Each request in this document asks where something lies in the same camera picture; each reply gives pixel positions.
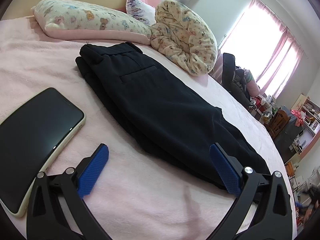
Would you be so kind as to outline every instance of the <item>black jacket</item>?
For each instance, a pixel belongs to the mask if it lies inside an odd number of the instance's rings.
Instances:
[[[250,95],[246,89],[244,69],[236,67],[236,58],[223,53],[222,86],[245,108],[250,106]]]
[[[220,108],[132,43],[86,44],[80,55],[76,63],[82,76],[146,152],[223,188],[209,156],[218,142],[243,166],[269,174],[266,162]]]

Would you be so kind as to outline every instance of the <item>pillowcase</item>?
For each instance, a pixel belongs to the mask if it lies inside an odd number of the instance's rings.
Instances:
[[[44,33],[55,39],[150,44],[149,26],[114,9],[73,0],[42,0],[31,10]]]
[[[156,23],[156,9],[144,2],[139,0],[127,0],[125,9],[127,14],[148,26]]]

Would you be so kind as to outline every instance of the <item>phone screen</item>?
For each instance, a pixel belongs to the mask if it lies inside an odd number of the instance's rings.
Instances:
[[[0,199],[17,213],[33,179],[84,113],[48,88],[0,125]]]

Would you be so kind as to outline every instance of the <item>smartphone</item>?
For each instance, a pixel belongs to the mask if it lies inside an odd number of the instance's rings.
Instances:
[[[0,201],[15,217],[46,171],[85,123],[85,113],[54,88],[29,99],[0,124]]]

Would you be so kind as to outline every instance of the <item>bed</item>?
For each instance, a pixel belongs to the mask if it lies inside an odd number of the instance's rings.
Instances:
[[[67,144],[48,174],[62,173],[90,156],[100,143],[110,157],[93,191],[84,201],[113,239],[206,239],[217,227],[235,197],[144,152],[105,109],[84,81],[75,63],[85,43],[112,46],[122,41],[62,41],[46,36],[34,17],[0,22],[0,122],[14,109],[47,87],[55,87],[87,115],[86,125]],[[209,75],[191,76],[150,46],[136,45],[236,126],[266,161],[270,172],[286,174],[281,157],[268,132]],[[293,234],[296,237],[294,200],[291,196]],[[74,231],[79,231],[65,209]],[[252,205],[240,230],[254,215]],[[26,237],[26,215],[8,217]]]

